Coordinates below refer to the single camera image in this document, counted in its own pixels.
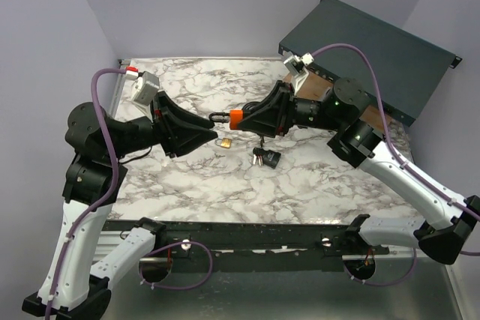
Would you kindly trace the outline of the orange padlock with keys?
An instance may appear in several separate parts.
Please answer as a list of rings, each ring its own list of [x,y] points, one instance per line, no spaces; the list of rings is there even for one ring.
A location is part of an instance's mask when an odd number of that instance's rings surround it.
[[[244,112],[241,109],[232,109],[228,112],[213,112],[208,119],[214,123],[228,124],[231,130],[238,130],[243,117]]]

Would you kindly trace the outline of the black padlock key bunch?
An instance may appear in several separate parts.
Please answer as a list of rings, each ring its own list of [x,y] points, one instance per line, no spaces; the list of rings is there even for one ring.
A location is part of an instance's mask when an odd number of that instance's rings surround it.
[[[264,150],[262,148],[254,148],[252,150],[252,154],[253,154],[253,164],[262,166]]]

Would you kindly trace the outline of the brass padlock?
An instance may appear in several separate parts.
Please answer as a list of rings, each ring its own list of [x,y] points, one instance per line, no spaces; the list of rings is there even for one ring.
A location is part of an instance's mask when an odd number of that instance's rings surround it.
[[[214,141],[214,143],[216,144],[216,146],[225,149],[230,149],[232,146],[232,140],[227,137],[218,138]]]

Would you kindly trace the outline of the black padlock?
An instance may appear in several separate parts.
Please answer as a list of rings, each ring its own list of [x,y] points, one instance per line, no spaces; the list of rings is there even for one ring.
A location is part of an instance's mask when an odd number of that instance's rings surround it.
[[[263,165],[268,166],[271,169],[276,169],[281,159],[281,153],[263,149],[261,159]]]

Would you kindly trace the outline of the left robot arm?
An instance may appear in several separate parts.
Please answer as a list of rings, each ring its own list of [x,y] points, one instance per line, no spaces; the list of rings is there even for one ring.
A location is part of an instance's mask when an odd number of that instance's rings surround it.
[[[180,108],[164,92],[148,110],[150,116],[122,122],[97,102],[87,102],[69,114],[65,139],[75,156],[62,193],[61,231],[46,279],[23,301],[24,312],[45,319],[99,319],[117,282],[141,257],[166,249],[166,226],[142,218],[105,259],[93,260],[128,172],[124,156],[160,145],[168,157],[180,157],[217,137],[210,120]]]

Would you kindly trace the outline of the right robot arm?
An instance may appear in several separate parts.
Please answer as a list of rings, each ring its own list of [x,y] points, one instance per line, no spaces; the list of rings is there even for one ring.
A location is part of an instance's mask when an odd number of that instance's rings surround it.
[[[293,85],[278,81],[252,109],[230,112],[229,126],[274,138],[293,126],[334,131],[327,145],[342,161],[387,185],[421,215],[382,219],[361,216],[345,235],[355,254],[371,246],[420,249],[436,262],[452,265],[479,218],[479,198],[448,190],[389,147],[385,134],[361,119],[370,99],[359,81],[337,80],[322,100],[294,95]]]

